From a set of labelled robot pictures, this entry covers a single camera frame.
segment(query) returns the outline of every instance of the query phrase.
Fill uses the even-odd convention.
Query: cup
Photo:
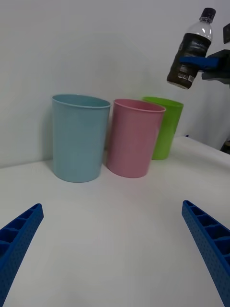
[[[53,96],[53,171],[57,177],[86,182],[99,176],[110,106],[90,96]]]
[[[184,105],[177,101],[158,97],[143,97],[143,100],[166,108],[155,150],[152,156],[153,160],[166,159],[169,155],[171,144]]]
[[[145,176],[151,162],[165,108],[141,100],[114,101],[107,167],[113,173]]]

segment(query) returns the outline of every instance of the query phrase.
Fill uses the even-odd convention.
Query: white wall
[[[229,88],[200,77],[187,91],[166,83],[185,30],[207,6],[217,10],[213,53],[224,48],[228,0],[2,0],[0,166],[51,157],[57,93],[175,99],[185,105],[177,134],[220,147]]]

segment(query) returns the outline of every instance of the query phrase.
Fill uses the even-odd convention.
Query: dark liquid
[[[186,33],[175,56],[167,81],[188,89],[192,86],[199,69],[194,65],[180,63],[180,57],[205,57],[211,42],[198,34]]]

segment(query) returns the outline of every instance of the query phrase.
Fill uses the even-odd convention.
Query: blue 3d-printed part
[[[36,204],[0,230],[0,307],[43,217]]]
[[[184,201],[182,216],[205,261],[225,307],[230,307],[230,230]]]

